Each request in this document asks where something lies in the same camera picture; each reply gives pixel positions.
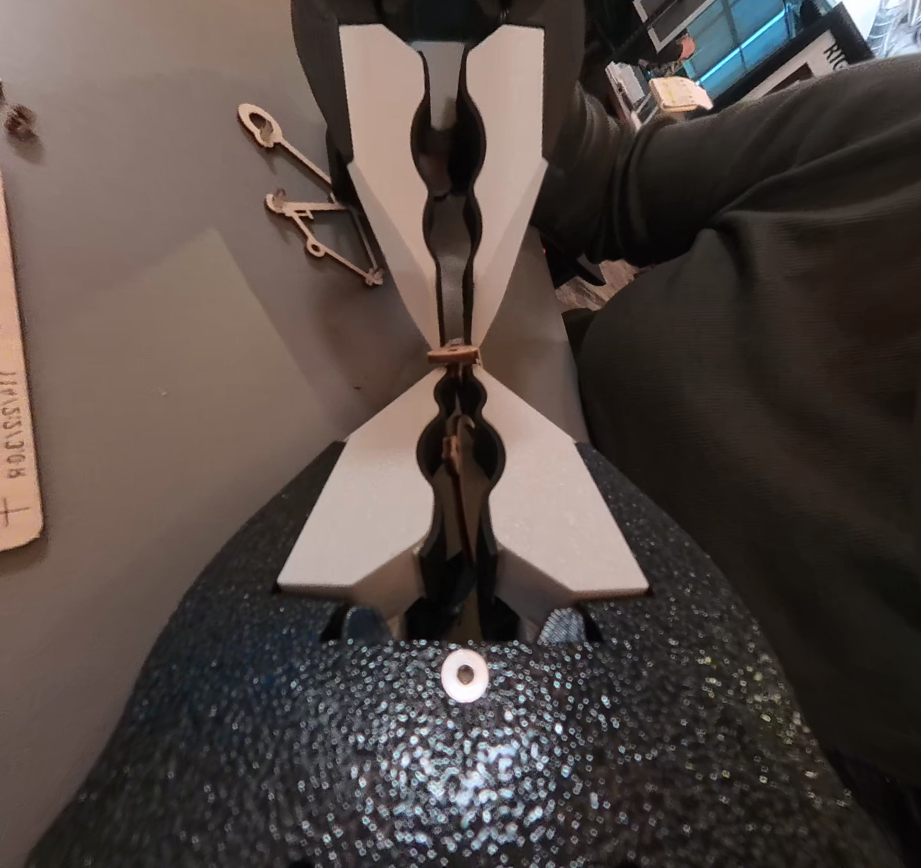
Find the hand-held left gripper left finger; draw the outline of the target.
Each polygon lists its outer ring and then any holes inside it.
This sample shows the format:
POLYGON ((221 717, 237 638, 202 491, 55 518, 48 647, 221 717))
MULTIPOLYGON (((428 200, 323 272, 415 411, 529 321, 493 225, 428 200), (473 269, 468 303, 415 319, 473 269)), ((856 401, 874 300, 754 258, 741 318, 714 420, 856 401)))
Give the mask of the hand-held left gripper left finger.
POLYGON ((417 450, 440 415, 434 369, 352 432, 277 577, 285 594, 401 618, 422 596, 435 494, 417 450))

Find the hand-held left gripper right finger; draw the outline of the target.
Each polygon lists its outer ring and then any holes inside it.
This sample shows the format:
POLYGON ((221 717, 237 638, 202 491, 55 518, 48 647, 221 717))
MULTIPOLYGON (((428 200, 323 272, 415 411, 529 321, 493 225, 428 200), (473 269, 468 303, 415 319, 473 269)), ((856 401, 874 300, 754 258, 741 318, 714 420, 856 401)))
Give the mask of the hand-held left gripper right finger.
POLYGON ((482 368, 464 373, 464 413, 479 639, 512 641, 557 609, 649 591, 572 437, 482 368))

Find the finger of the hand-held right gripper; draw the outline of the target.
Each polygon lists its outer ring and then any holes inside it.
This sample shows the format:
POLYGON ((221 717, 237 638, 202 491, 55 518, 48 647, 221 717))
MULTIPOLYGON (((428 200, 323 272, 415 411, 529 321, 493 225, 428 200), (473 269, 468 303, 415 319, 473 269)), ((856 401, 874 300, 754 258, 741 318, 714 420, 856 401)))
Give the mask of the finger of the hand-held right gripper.
POLYGON ((429 192, 413 157, 427 101, 423 56, 381 24, 339 29, 352 142, 348 171, 413 322, 440 346, 437 262, 425 238, 429 192))
POLYGON ((469 340, 481 345, 505 297, 547 162, 543 156, 544 32, 505 24, 467 55, 465 83, 481 133, 468 201, 469 340))

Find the wooden model arm part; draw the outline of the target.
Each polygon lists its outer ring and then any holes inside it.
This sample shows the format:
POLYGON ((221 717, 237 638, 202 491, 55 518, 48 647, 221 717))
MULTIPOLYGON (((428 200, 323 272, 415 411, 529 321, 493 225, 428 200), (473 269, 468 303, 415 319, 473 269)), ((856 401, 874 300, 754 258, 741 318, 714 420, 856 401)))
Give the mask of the wooden model arm part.
POLYGON ((455 384, 454 406, 445 420, 445 432, 442 440, 442 464, 450 482, 460 551, 464 560, 473 566, 475 564, 475 551, 470 537, 463 478, 463 432, 472 426, 472 422, 461 407, 460 390, 461 382, 464 380, 463 370, 459 366, 450 367, 448 379, 455 384))

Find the person's right forearm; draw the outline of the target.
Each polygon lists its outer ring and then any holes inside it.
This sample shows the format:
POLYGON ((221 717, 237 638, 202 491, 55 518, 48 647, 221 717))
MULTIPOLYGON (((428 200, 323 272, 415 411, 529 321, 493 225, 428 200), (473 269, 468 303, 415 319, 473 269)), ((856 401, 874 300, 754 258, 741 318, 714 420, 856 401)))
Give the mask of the person's right forearm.
POLYGON ((872 60, 636 133, 576 83, 531 225, 592 263, 665 263, 731 214, 853 222, 919 185, 919 55, 872 60))

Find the laser-cut wooden parts sheet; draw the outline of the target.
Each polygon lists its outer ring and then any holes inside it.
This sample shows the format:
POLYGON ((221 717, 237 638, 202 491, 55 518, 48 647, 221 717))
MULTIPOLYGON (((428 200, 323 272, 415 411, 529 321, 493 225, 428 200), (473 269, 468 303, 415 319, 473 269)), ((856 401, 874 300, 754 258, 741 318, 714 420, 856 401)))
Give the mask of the laser-cut wooden parts sheet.
POLYGON ((26 349, 16 267, 1 190, 1 551, 22 548, 42 533, 44 516, 29 401, 26 349))

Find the wooden linkage part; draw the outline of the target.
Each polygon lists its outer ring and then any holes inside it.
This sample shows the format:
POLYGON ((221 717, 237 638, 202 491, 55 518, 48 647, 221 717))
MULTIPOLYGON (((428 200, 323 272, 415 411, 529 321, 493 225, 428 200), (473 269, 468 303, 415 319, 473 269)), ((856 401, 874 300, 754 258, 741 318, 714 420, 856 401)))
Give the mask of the wooden linkage part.
POLYGON ((330 175, 288 142, 281 126, 267 111, 255 104, 242 102, 237 106, 236 116, 240 125, 261 149, 272 151, 281 148, 296 162, 303 165, 327 192, 324 202, 297 202, 290 199, 286 192, 279 188, 265 196, 266 209, 278 217, 286 218, 297 228, 303 238, 306 254, 317 260, 329 259, 338 263, 359 276, 367 287, 382 286, 385 270, 378 263, 358 207, 337 198, 332 189, 330 175), (367 261, 366 268, 353 263, 318 240, 313 231, 315 217, 330 214, 348 215, 361 241, 367 261))

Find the pale yellow box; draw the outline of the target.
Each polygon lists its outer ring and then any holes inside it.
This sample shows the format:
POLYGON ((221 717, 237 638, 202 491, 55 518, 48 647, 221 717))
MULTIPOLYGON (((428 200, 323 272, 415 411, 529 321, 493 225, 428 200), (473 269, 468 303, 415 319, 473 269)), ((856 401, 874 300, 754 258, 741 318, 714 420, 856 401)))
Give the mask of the pale yellow box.
POLYGON ((700 112, 707 114, 714 103, 707 90, 691 79, 677 76, 649 81, 649 93, 660 116, 685 119, 700 112))

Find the black framed sign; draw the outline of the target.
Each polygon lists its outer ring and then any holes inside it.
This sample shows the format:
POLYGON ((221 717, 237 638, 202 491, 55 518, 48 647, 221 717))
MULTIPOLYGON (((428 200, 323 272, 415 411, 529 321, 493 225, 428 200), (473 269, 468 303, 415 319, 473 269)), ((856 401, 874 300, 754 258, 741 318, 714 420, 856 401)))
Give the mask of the black framed sign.
POLYGON ((846 5, 840 2, 723 91, 713 101, 710 112, 715 114, 735 103, 754 101, 873 58, 846 5))

